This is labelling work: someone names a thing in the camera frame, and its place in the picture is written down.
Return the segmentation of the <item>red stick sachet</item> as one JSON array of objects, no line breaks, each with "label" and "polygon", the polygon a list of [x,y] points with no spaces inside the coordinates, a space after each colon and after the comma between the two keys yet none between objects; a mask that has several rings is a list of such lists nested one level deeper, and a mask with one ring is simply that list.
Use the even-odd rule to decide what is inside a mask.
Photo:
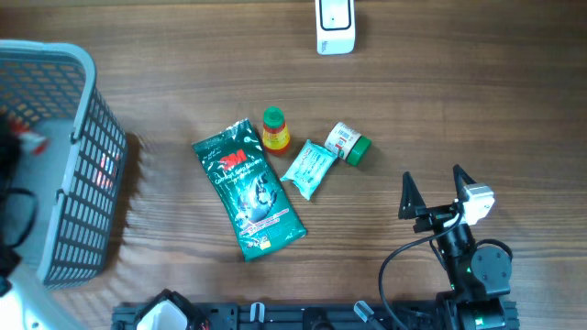
[{"label": "red stick sachet", "polygon": [[11,132],[17,137],[20,148],[26,153],[40,155],[49,145],[49,140],[46,137],[31,130],[23,123],[11,121],[9,127]]}]

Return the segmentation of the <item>sriracha bottle with green cap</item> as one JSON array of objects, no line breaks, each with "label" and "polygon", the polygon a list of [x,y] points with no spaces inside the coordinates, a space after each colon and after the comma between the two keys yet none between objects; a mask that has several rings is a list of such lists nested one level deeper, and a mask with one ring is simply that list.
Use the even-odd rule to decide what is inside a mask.
[{"label": "sriracha bottle with green cap", "polygon": [[262,145],[273,155],[284,154],[291,142],[291,136],[282,110],[268,107],[263,114]]}]

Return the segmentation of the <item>teal wet wipes packet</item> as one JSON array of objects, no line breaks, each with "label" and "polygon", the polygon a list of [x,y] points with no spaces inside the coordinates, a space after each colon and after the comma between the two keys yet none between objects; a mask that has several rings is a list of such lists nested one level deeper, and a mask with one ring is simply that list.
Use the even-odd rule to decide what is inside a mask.
[{"label": "teal wet wipes packet", "polygon": [[335,153],[308,139],[280,181],[292,182],[310,200],[336,159]]}]

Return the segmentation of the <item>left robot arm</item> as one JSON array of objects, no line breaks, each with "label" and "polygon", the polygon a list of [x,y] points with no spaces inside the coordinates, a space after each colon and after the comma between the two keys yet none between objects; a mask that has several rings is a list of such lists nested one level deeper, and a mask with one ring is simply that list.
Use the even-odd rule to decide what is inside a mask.
[{"label": "left robot arm", "polygon": [[[5,206],[11,195],[31,195],[26,189],[10,186],[19,156],[21,141],[5,119],[1,120],[1,205]],[[75,329],[77,325],[43,288],[22,258],[16,247],[28,237],[35,218],[30,217],[27,226],[13,243],[1,235],[1,327],[3,329]]]}]

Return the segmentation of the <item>green 3M wipes pouch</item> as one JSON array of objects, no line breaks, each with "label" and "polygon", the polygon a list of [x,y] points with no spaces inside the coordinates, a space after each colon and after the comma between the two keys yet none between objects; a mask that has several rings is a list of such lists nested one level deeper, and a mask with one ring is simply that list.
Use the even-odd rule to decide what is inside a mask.
[{"label": "green 3M wipes pouch", "polygon": [[193,143],[193,149],[227,211],[246,261],[307,234],[247,118]]}]

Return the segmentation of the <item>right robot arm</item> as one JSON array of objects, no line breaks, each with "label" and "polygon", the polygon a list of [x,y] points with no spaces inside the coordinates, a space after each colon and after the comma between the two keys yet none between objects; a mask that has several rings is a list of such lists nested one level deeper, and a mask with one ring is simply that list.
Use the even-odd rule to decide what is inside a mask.
[{"label": "right robot arm", "polygon": [[415,220],[416,233],[432,233],[427,242],[451,286],[437,295],[433,316],[444,329],[517,329],[516,305],[504,298],[511,292],[513,251],[497,239],[478,241],[471,232],[490,213],[494,192],[459,165],[453,167],[453,177],[455,200],[428,207],[412,175],[403,174],[398,217]]}]

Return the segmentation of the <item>green-lidded white spice jar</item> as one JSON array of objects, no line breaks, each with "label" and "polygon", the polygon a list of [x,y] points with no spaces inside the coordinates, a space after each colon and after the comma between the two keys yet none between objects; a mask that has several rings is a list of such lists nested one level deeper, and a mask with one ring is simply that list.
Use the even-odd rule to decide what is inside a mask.
[{"label": "green-lidded white spice jar", "polygon": [[358,167],[371,147],[371,140],[350,126],[338,122],[329,132],[324,146],[349,165]]}]

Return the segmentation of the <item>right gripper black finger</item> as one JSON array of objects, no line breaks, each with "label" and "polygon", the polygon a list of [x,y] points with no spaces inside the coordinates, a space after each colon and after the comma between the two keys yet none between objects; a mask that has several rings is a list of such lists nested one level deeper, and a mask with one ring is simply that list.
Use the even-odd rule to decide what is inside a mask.
[{"label": "right gripper black finger", "polygon": [[403,188],[400,206],[398,210],[399,219],[414,219],[426,212],[424,202],[414,179],[409,171],[403,174]]},{"label": "right gripper black finger", "polygon": [[466,187],[476,184],[476,181],[459,164],[454,165],[452,170],[457,197],[460,200],[469,200],[470,197],[467,193]]}]

